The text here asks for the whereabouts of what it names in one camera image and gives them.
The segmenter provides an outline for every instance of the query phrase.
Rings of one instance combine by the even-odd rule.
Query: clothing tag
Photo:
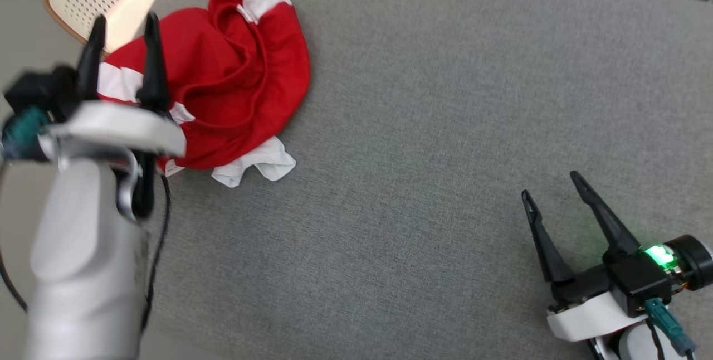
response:
[[[169,159],[168,162],[166,162],[166,177],[170,177],[172,174],[177,174],[178,172],[181,172],[184,169],[184,167],[179,167],[178,165],[176,165],[176,161],[174,161],[173,159]]]

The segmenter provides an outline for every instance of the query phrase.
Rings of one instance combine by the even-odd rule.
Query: cable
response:
[[[158,236],[158,243],[156,244],[156,253],[153,254],[153,261],[151,262],[151,271],[148,277],[148,292],[146,293],[146,309],[143,312],[143,320],[141,321],[141,330],[146,330],[148,325],[148,317],[151,315],[151,309],[153,307],[153,284],[156,281],[156,268],[158,266],[158,260],[161,258],[161,250],[163,249],[163,244],[166,239],[166,233],[168,232],[168,220],[171,213],[171,190],[168,187],[168,178],[165,174],[161,175],[161,182],[163,182],[163,190],[166,195],[166,209],[163,216],[163,226],[161,226],[161,232]]]
[[[7,171],[7,166],[8,162],[3,161],[2,164],[0,164],[0,188],[2,188],[3,181],[5,179],[5,171]],[[5,287],[7,287],[7,290],[10,291],[10,294],[15,298],[15,301],[17,301],[17,304],[20,305],[20,307],[23,309],[23,311],[27,312],[27,303],[25,302],[25,299],[22,298],[20,292],[17,291],[15,285],[13,285],[12,280],[10,280],[10,276],[7,273],[7,269],[5,269],[5,262],[2,259],[2,252],[0,251],[0,276],[2,276],[2,281],[5,283]]]
[[[666,360],[664,358],[664,349],[661,347],[661,340],[659,340],[659,334],[656,333],[656,328],[650,318],[646,319],[646,325],[649,326],[651,330],[651,337],[654,339],[654,345],[656,345],[656,350],[659,353],[659,360]]]

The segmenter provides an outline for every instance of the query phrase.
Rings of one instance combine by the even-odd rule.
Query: red cloth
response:
[[[207,10],[168,15],[160,31],[173,108],[194,116],[181,124],[188,144],[178,166],[208,169],[247,154],[280,133],[305,98],[310,58],[290,0],[209,0]],[[107,87],[102,77],[112,66],[141,73],[144,60],[142,38],[109,55],[100,95],[127,101],[109,90],[133,87]]]

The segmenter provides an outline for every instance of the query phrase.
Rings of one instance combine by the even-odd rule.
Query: glowing green led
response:
[[[670,271],[677,266],[676,258],[665,246],[653,246],[645,252],[665,271]]]

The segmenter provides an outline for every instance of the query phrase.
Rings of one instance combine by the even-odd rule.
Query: gray table surface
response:
[[[313,69],[280,135],[297,167],[171,177],[167,332],[225,358],[588,358],[548,329],[520,202],[593,266],[606,243],[572,169],[642,243],[713,243],[710,4],[292,1]],[[672,306],[702,358],[711,300]]]

